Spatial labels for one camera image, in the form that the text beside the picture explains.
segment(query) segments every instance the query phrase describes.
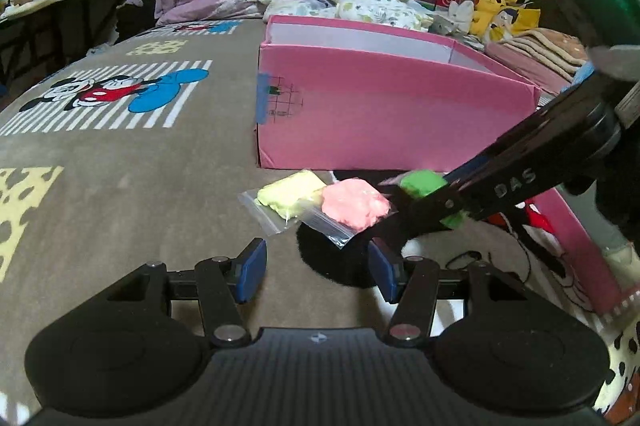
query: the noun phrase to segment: metal screw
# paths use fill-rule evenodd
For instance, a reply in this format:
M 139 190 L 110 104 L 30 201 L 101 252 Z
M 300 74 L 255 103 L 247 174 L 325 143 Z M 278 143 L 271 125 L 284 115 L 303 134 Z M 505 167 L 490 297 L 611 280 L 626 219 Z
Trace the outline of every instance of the metal screw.
M 391 334 L 396 340 L 411 341 L 420 337 L 420 329 L 409 323 L 400 323 L 391 327 L 389 334 Z
M 234 342 L 244 338 L 246 330 L 239 325 L 221 325 L 213 331 L 213 335 L 223 342 Z

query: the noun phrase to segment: desk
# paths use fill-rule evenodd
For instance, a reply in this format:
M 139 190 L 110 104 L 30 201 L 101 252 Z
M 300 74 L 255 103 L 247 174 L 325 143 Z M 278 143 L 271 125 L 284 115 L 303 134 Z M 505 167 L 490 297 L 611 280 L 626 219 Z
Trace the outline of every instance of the desk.
M 19 96 L 106 41 L 124 1 L 40 0 L 0 19 L 0 96 Z

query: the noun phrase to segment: pink box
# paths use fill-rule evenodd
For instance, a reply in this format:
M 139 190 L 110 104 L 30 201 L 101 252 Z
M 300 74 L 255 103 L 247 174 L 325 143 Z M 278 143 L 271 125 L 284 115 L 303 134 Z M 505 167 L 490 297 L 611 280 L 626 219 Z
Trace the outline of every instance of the pink box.
M 451 171 L 533 113 L 539 97 L 529 80 L 451 38 L 272 16 L 258 64 L 258 160 Z

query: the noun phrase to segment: yellow stuffed toy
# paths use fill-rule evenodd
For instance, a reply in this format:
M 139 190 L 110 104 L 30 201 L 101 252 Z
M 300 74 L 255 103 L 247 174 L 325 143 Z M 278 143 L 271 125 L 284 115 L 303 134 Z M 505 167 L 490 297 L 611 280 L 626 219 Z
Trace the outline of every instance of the yellow stuffed toy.
M 489 23 L 492 21 L 495 15 L 497 15 L 507 7 L 507 3 L 522 4 L 523 2 L 524 0 L 476 0 L 474 18 L 471 22 L 469 33 L 475 34 L 477 37 L 482 38 L 484 36 L 484 33 L 486 32 L 486 28 L 489 26 Z M 514 9 L 518 10 L 517 26 L 521 26 L 516 27 L 516 25 L 514 25 L 514 32 L 525 31 L 526 29 L 533 29 L 538 26 L 538 23 L 540 21 L 540 10 L 523 10 L 520 8 Z

